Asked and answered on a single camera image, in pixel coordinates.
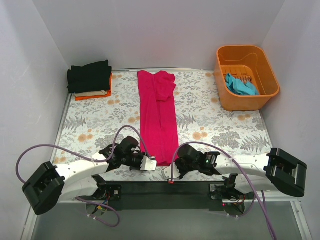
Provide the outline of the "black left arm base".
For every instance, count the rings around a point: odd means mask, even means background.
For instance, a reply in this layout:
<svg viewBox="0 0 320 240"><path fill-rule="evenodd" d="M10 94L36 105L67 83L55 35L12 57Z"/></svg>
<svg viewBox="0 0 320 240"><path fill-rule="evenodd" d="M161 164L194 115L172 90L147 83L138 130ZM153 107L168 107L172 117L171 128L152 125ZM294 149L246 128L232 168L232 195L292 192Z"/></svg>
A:
<svg viewBox="0 0 320 240"><path fill-rule="evenodd" d="M108 205L110 202L119 201L122 196L122 186L120 184L104 184L99 186L91 195L81 195L80 198L86 201L99 202ZM86 211L95 217L104 215L108 209L95 204L86 204Z"/></svg>

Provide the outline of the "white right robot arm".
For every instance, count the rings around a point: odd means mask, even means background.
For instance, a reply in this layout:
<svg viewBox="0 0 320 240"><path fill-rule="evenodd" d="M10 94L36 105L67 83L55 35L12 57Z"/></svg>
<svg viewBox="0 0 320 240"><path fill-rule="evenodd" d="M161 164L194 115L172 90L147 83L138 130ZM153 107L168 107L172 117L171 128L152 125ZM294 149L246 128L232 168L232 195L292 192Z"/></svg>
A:
<svg viewBox="0 0 320 240"><path fill-rule="evenodd" d="M221 149L202 153L189 144L176 150L169 179L182 179L198 171L207 176L227 175L224 185L245 195L254 191L276 191L296 198L305 195L307 164L280 148L260 155L230 156Z"/></svg>

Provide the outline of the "pink t shirt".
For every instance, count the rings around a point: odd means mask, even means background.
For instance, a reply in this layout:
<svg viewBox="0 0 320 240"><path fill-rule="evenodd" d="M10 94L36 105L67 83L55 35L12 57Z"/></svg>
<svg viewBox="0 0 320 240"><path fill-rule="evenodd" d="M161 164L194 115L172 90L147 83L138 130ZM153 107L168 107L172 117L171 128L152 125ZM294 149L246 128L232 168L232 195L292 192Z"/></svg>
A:
<svg viewBox="0 0 320 240"><path fill-rule="evenodd" d="M137 73L140 97L141 149L169 166L179 146L174 91L175 75L166 71Z"/></svg>

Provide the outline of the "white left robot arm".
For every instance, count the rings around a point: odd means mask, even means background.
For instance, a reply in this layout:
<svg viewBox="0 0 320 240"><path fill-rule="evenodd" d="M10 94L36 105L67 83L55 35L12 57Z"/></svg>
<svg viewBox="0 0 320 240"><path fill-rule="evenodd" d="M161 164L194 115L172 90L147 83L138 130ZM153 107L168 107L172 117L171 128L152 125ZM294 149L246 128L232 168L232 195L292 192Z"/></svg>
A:
<svg viewBox="0 0 320 240"><path fill-rule="evenodd" d="M90 158L53 165L45 162L24 183L22 191L36 215L49 212L60 201L82 196L105 195L106 182L101 175L122 165L149 171L153 158L142 152L139 142L128 136L110 144Z"/></svg>

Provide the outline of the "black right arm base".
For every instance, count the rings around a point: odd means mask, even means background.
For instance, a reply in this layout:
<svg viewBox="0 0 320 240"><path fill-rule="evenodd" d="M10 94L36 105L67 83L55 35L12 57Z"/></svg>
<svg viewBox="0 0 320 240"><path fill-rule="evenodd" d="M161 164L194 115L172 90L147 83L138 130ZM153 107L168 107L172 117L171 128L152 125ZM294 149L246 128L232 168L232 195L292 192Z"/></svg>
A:
<svg viewBox="0 0 320 240"><path fill-rule="evenodd" d="M240 218L247 215L254 206L256 196L251 191L241 193L236 190L236 180L238 174L231 174L223 177L223 181L218 181L209 185L210 197L217 201L227 216Z"/></svg>

